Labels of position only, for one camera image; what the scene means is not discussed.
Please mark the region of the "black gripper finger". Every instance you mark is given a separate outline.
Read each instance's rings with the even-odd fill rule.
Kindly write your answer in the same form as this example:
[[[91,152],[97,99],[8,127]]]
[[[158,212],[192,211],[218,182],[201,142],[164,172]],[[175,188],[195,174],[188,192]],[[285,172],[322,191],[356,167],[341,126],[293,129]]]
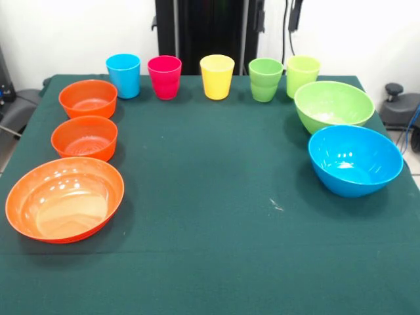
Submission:
[[[289,32],[295,32],[298,29],[302,5],[303,0],[294,0],[291,2],[291,10],[288,25]]]

